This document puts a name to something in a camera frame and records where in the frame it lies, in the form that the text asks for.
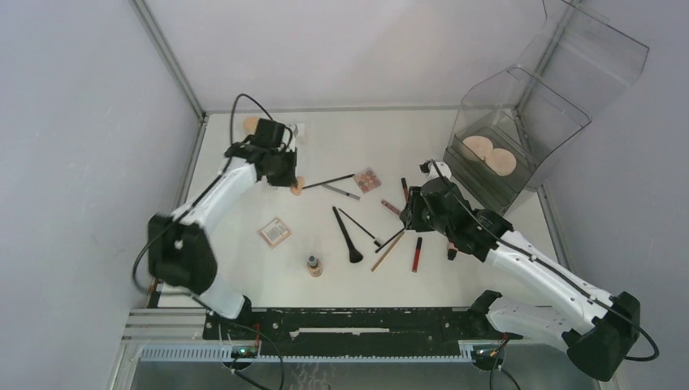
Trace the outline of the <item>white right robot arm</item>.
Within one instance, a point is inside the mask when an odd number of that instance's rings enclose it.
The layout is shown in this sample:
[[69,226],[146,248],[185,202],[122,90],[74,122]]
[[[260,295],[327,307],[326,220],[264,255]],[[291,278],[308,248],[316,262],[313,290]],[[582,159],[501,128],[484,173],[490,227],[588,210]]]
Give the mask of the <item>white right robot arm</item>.
[[476,336],[504,332],[541,341],[598,381],[611,380],[632,359],[641,334],[634,295],[614,295],[579,278],[496,212],[471,208],[454,183],[436,177],[410,187],[401,221],[407,230],[440,233],[458,251],[511,275],[548,303],[528,305],[488,290],[477,300],[483,307],[469,317]]

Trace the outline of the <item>orange square powder compact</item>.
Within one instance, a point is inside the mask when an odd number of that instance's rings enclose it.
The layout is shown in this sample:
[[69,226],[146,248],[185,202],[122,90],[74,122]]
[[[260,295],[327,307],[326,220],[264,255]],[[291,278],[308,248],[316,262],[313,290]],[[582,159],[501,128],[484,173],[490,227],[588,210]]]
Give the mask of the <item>orange square powder compact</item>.
[[273,218],[267,225],[262,227],[258,231],[258,234],[271,249],[274,249],[291,236],[288,227],[277,217]]

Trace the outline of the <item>clear acrylic makeup organizer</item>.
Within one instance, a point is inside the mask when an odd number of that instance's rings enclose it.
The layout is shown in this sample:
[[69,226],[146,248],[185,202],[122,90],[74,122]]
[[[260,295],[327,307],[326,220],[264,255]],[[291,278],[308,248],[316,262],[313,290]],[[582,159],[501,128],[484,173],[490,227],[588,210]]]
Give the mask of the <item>clear acrylic makeup organizer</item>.
[[[539,189],[560,150],[639,79],[649,55],[582,1],[543,7],[544,25],[516,61],[463,97],[444,153],[453,176],[499,214]],[[515,171],[499,176],[468,159],[462,141],[473,135],[513,153]]]

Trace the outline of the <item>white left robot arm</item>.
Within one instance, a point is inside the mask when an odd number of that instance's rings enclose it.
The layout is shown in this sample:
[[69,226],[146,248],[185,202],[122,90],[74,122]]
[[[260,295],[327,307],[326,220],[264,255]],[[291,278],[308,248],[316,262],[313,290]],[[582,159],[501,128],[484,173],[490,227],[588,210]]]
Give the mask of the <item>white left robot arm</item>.
[[247,298],[220,274],[210,242],[224,215],[261,180],[272,187],[297,188],[295,130],[258,117],[243,123],[246,136],[232,142],[211,183],[170,214],[156,214],[148,223],[149,274],[182,289],[185,295],[223,317],[223,329],[236,339],[248,336],[254,317],[244,308]]

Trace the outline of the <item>round beige powder puff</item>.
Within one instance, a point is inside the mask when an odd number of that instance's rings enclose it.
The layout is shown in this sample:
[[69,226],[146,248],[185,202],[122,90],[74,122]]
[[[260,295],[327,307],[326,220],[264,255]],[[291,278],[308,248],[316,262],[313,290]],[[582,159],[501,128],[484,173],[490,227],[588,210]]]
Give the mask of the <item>round beige powder puff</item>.
[[468,159],[472,161],[484,161],[494,149],[489,138],[479,135],[468,136],[462,141],[462,144],[468,150]]

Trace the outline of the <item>round beige sponge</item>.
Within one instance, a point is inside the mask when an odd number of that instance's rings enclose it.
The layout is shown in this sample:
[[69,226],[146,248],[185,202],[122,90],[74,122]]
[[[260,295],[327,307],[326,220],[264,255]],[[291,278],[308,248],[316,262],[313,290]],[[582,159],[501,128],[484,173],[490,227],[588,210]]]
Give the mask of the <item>round beige sponge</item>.
[[517,159],[507,149],[495,148],[485,158],[485,163],[499,176],[509,176],[517,166]]

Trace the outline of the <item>beige beauty blender sponge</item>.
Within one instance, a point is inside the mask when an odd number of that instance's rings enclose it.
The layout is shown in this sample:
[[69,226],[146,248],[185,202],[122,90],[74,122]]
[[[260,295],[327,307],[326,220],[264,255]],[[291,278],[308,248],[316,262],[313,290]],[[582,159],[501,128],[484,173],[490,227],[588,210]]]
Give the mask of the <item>beige beauty blender sponge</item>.
[[299,175],[296,179],[294,184],[290,187],[290,192],[294,196],[299,196],[302,193],[302,190],[305,186],[305,178],[301,175]]

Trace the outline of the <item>nine-pan eyeshadow palette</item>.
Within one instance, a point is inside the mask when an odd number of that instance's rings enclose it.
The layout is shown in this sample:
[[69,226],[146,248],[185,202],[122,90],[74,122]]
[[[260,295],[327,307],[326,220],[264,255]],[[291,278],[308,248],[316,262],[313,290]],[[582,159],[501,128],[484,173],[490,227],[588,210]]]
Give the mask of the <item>nine-pan eyeshadow palette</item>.
[[356,173],[353,180],[362,193],[368,193],[382,185],[380,178],[370,167]]

